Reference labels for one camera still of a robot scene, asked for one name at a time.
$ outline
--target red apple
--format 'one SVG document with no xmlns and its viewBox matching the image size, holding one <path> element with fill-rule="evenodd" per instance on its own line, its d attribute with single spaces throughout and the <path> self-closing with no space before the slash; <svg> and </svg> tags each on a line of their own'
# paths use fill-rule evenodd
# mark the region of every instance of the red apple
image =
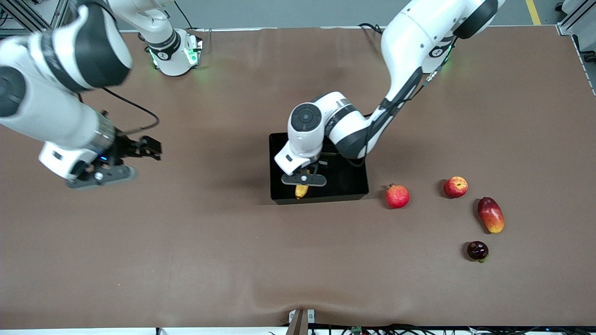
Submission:
<svg viewBox="0 0 596 335">
<path fill-rule="evenodd" d="M 468 182 L 462 177 L 451 177 L 443 184 L 445 195 L 450 198 L 459 198 L 468 191 Z"/>
<path fill-rule="evenodd" d="M 385 200 L 391 208 L 402 208 L 409 202 L 408 189 L 401 185 L 390 184 L 385 193 Z"/>
</svg>

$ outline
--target banana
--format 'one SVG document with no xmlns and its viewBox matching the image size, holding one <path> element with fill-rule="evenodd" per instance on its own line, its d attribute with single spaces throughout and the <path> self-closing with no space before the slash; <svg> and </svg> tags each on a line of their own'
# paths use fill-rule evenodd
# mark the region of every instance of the banana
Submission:
<svg viewBox="0 0 596 335">
<path fill-rule="evenodd" d="M 308 185 L 296 185 L 296 190 L 294 191 L 294 195 L 296 196 L 296 198 L 298 200 L 304 198 L 304 196 L 306 195 L 306 192 L 308 192 Z"/>
</svg>

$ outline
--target cable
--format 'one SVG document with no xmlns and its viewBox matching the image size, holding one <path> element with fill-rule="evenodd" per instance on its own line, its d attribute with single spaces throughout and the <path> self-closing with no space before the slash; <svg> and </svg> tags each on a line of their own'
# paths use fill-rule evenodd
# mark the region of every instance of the cable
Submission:
<svg viewBox="0 0 596 335">
<path fill-rule="evenodd" d="M 424 84 L 422 86 L 420 86 L 420 88 L 418 88 L 418 90 L 416 91 L 416 93 L 414 93 L 411 97 L 409 97 L 407 99 L 397 100 L 396 102 L 392 103 L 391 105 L 389 105 L 389 107 L 387 107 L 387 109 L 385 109 L 385 111 L 387 111 L 388 113 L 391 113 L 400 104 L 407 103 L 408 101 L 411 101 L 412 99 L 414 99 L 414 97 L 416 97 L 416 95 L 418 95 L 418 93 L 420 93 L 420 91 L 422 91 L 422 89 L 425 86 L 426 85 L 424 85 Z M 350 163 L 350 165 L 352 165 L 355 168 L 361 168 L 364 165 L 364 163 L 366 161 L 366 158 L 368 156 L 368 141 L 370 140 L 370 133 L 371 133 L 371 128 L 372 128 L 371 126 L 372 125 L 373 124 L 371 123 L 367 127 L 367 134 L 366 134 L 366 136 L 364 136 L 365 145 L 364 145 L 364 156 L 362 156 L 362 158 L 361 158 L 362 161 L 360 163 L 354 163 L 354 162 L 351 161 L 351 159 L 346 158 L 347 162 Z"/>
<path fill-rule="evenodd" d="M 452 41 L 452 42 L 449 44 L 449 48 L 447 49 L 447 56 L 446 56 L 446 57 L 445 57 L 445 59 L 444 59 L 444 60 L 441 62 L 441 64 L 440 64 L 440 65 L 439 65 L 439 66 L 438 66 L 438 67 L 437 67 L 437 68 L 436 68 L 434 71 L 432 71 L 432 72 L 431 72 L 431 74 L 430 74 L 430 75 L 427 77 L 427 79 L 424 81 L 424 83 L 423 83 L 423 84 L 422 84 L 422 86 L 421 86 L 421 87 L 418 89 L 418 91 L 417 91 L 417 92 L 416 92 L 416 93 L 415 93 L 415 94 L 414 94 L 414 95 L 413 95 L 413 96 L 412 96 L 410 99 L 405 99 L 405 100 L 398 101 L 398 102 L 396 102 L 396 104 L 405 103 L 405 102 L 407 102 L 407 101 L 410 101 L 410 100 L 412 100 L 412 99 L 413 99 L 413 98 L 414 98 L 416 95 L 418 95 L 418 93 L 420 93 L 420 91 L 421 91 L 421 90 L 422 90 L 424 87 L 426 87 L 426 85 L 428 85 L 428 84 L 429 84 L 429 82 L 430 82 L 431 80 L 433 80 L 434 76 L 436 76 L 436 74 L 437 74 L 437 73 L 438 73 L 438 72 L 439 72 L 439 71 L 440 71 L 440 70 L 443 68 L 443 66 L 444 66 L 444 65 L 447 63 L 447 60 L 449 59 L 449 54 L 451 53 L 451 49 L 452 49 L 452 48 L 455 46 L 455 41 L 457 41 L 457 39 L 458 39 L 458 37 L 456 36 L 456 37 L 454 38 L 454 40 L 453 40 L 453 41 Z M 370 114 L 366 114 L 366 115 L 363 115 L 363 116 L 364 116 L 364 118 L 367 118 L 367 117 L 370 117 L 370 116 L 372 116 L 372 115 L 373 115 L 373 114 L 372 114 L 372 113 L 370 113 Z"/>
<path fill-rule="evenodd" d="M 0 20 L 2 20 L 2 22 L 0 23 L 0 27 L 3 26 L 6 23 L 6 20 L 8 20 L 8 13 L 6 11 L 4 11 L 3 8 L 0 8 Z"/>
<path fill-rule="evenodd" d="M 138 127 L 138 128 L 135 128 L 135 129 L 131 129 L 129 131 L 121 132 L 120 135 L 132 135 L 132 134 L 136 134 L 138 132 L 146 131 L 146 130 L 149 130 L 151 128 L 157 127 L 159 125 L 159 123 L 161 122 L 160 119 L 159 119 L 159 117 L 155 113 L 153 113 L 152 111 L 148 110 L 147 108 L 142 107 L 142 106 L 139 106 L 139 105 L 133 103 L 132 101 L 128 100 L 127 98 L 123 98 L 120 95 L 117 95 L 116 93 L 110 91 L 107 88 L 104 88 L 103 90 L 105 92 L 108 92 L 109 94 L 113 95 L 114 97 L 116 97 L 116 98 L 118 98 L 118 99 L 120 99 L 120 100 L 122 100 L 122 101 L 124 101 L 126 103 L 129 103 L 129 104 L 131 104 L 133 106 L 135 106 L 136 108 L 144 111 L 145 113 L 147 113 L 147 114 L 149 114 L 149 115 L 151 115 L 151 116 L 153 116 L 155 118 L 155 122 L 153 122 L 152 124 L 150 124 L 148 126 Z"/>
<path fill-rule="evenodd" d="M 378 24 L 375 24 L 374 26 L 370 23 L 361 23 L 358 25 L 358 27 L 369 27 L 372 30 L 376 31 L 379 34 L 383 34 L 383 31 L 381 30 L 381 27 L 378 26 Z"/>
<path fill-rule="evenodd" d="M 182 14 L 182 16 L 184 16 L 184 19 L 187 21 L 188 28 L 189 29 L 197 29 L 196 27 L 193 27 L 192 24 L 190 24 L 190 21 L 188 20 L 188 17 L 186 17 L 186 14 L 184 14 L 184 11 L 182 10 L 182 8 L 180 8 L 180 6 L 178 5 L 178 3 L 175 0 L 174 0 L 174 4 L 176 5 L 176 7 L 178 7 L 178 10 L 180 11 L 180 14 Z"/>
<path fill-rule="evenodd" d="M 525 335 L 526 333 L 535 331 L 539 328 L 540 327 L 534 327 L 534 328 L 530 328 L 528 330 L 516 331 L 516 330 L 509 329 L 509 328 L 505 328 L 503 330 L 494 330 L 494 329 L 490 329 L 487 327 L 477 327 L 476 330 L 482 331 L 482 333 L 478 333 L 478 335 Z"/>
<path fill-rule="evenodd" d="M 412 333 L 414 335 L 419 335 L 418 333 L 414 332 L 414 330 L 417 331 L 422 331 L 424 334 L 430 334 L 430 335 L 435 335 L 432 331 L 430 330 L 426 330 L 420 327 L 417 327 L 415 325 L 411 325 L 411 324 L 394 324 L 392 325 L 394 327 L 399 327 L 400 330 L 403 330 L 404 332 L 401 333 L 400 335 L 403 335 L 405 333 Z"/>
</svg>

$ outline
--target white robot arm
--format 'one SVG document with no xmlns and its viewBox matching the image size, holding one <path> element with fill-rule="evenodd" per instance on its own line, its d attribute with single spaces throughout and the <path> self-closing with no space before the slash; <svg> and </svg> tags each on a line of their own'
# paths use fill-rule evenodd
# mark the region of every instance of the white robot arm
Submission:
<svg viewBox="0 0 596 335">
<path fill-rule="evenodd" d="M 288 120 L 288 142 L 275 156 L 285 184 L 323 186 L 303 168 L 316 163 L 324 136 L 347 159 L 361 159 L 376 145 L 421 82 L 423 65 L 440 65 L 445 50 L 458 38 L 481 32 L 505 0 L 413 0 L 389 23 L 381 52 L 391 79 L 389 91 L 372 115 L 364 116 L 339 93 L 332 92 L 298 105 Z M 289 178 L 301 172 L 300 178 Z"/>
<path fill-rule="evenodd" d="M 148 145 L 161 153 L 158 142 L 129 140 L 77 99 L 79 92 L 120 85 L 132 68 L 107 3 L 78 0 L 77 13 L 68 26 L 0 44 L 0 124 L 45 142 L 39 160 L 73 188 L 132 178 L 121 158 L 151 156 L 144 154 Z M 106 164 L 121 166 L 121 178 L 104 179 Z M 89 180 L 92 166 L 102 178 Z"/>
<path fill-rule="evenodd" d="M 203 41 L 174 29 L 163 6 L 173 0 L 108 0 L 115 15 L 139 30 L 153 61 L 163 74 L 180 76 L 198 67 Z"/>
</svg>

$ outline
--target black bin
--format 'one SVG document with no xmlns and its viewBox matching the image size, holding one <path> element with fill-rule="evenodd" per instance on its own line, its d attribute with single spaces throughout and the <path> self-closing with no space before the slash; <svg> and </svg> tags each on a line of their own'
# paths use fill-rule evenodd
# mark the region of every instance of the black bin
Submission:
<svg viewBox="0 0 596 335">
<path fill-rule="evenodd" d="M 288 141 L 288 133 L 269 135 L 269 175 L 271 183 L 271 200 L 276 204 L 322 203 L 329 201 L 359 200 L 368 194 L 368 178 L 366 164 L 355 167 L 340 156 L 335 145 L 327 138 L 323 140 L 321 160 L 328 166 L 319 170 L 319 174 L 327 178 L 323 187 L 309 187 L 306 196 L 300 200 L 295 197 L 294 185 L 281 182 L 283 171 L 275 162 L 275 155 Z"/>
</svg>

